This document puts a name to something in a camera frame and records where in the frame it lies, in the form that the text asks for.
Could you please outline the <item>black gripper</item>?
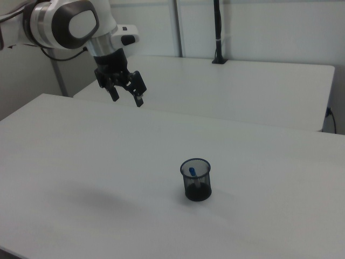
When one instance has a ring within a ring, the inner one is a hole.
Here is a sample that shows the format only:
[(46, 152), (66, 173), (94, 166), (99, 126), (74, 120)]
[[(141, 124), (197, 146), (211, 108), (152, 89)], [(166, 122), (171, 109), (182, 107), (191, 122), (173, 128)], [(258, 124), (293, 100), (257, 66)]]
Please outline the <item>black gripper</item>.
[(112, 100), (116, 102), (119, 94), (115, 88), (114, 82), (117, 79), (120, 86), (128, 91), (134, 98), (136, 106), (143, 105), (143, 94), (147, 90), (146, 85), (139, 71), (130, 73), (128, 70), (128, 61), (123, 48), (117, 49), (114, 53), (94, 57), (97, 64), (95, 75), (101, 88), (105, 88), (110, 94)]

